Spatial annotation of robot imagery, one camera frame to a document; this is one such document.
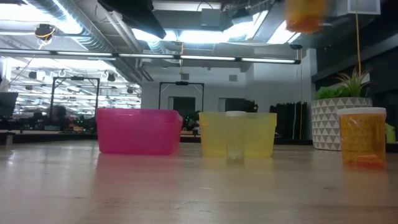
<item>orange plastic container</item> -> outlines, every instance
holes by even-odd
[[[386,109],[338,110],[343,164],[348,167],[386,168]]]
[[[287,30],[312,34],[322,27],[326,0],[286,0]]]

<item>floor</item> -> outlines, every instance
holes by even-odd
[[[0,223],[398,223],[398,155],[386,172],[344,170],[339,152],[276,146],[227,166],[181,157],[105,155],[96,141],[0,149]]]

